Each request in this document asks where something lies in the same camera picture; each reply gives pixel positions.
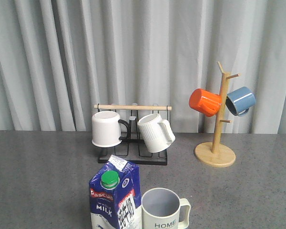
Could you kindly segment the grey curtain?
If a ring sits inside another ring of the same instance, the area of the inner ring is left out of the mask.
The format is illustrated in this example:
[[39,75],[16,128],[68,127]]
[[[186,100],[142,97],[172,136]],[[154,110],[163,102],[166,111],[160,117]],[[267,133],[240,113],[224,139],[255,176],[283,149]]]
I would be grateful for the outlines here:
[[217,62],[256,105],[226,133],[286,134],[286,0],[0,0],[0,130],[90,131],[95,104],[170,105],[175,132],[217,93]]

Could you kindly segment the orange mug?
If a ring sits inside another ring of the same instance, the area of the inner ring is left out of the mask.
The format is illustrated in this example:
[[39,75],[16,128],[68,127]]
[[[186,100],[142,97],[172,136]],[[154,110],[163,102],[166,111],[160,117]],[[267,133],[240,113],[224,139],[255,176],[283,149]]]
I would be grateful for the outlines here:
[[204,89],[196,89],[189,98],[189,106],[207,117],[211,117],[219,111],[222,99],[218,94],[211,93]]

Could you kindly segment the white ribbed mug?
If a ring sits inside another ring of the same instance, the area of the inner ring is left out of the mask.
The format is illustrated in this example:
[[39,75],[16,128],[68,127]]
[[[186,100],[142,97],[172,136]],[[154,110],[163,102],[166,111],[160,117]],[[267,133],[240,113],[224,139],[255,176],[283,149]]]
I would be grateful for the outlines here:
[[169,121],[162,119],[160,114],[142,117],[138,122],[138,127],[150,153],[161,152],[175,141]]

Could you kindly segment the blue mug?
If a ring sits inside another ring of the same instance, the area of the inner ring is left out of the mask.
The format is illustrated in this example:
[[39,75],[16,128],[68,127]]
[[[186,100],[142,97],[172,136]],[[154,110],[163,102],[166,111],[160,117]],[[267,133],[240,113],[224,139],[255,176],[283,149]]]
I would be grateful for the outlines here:
[[226,106],[234,116],[244,116],[249,108],[255,105],[256,99],[253,92],[247,87],[241,87],[226,96]]

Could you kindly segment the cream HOME mug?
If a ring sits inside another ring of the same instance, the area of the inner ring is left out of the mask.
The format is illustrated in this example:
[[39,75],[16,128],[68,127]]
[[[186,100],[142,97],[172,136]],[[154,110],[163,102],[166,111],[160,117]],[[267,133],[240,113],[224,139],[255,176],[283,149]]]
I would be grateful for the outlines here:
[[163,187],[146,191],[142,196],[144,229],[186,229],[191,205],[185,198]]

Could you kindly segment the wooden mug tree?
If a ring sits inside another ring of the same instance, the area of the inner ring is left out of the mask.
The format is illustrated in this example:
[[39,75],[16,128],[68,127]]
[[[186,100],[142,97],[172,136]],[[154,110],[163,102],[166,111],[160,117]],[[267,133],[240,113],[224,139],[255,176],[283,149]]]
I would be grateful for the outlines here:
[[217,64],[222,74],[220,86],[220,96],[222,103],[219,111],[216,114],[213,140],[212,142],[203,142],[198,144],[194,149],[194,154],[201,162],[209,166],[229,167],[235,162],[236,155],[231,148],[220,143],[223,123],[232,122],[231,120],[225,119],[225,102],[230,79],[239,77],[241,74],[237,73],[232,75],[230,72],[226,72],[223,69],[220,62]]

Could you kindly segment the blue white milk carton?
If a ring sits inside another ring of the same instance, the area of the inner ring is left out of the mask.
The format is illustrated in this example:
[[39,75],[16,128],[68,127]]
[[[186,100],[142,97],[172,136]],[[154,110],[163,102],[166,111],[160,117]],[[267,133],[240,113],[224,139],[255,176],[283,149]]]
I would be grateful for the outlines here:
[[141,229],[139,166],[115,155],[89,181],[93,229]]

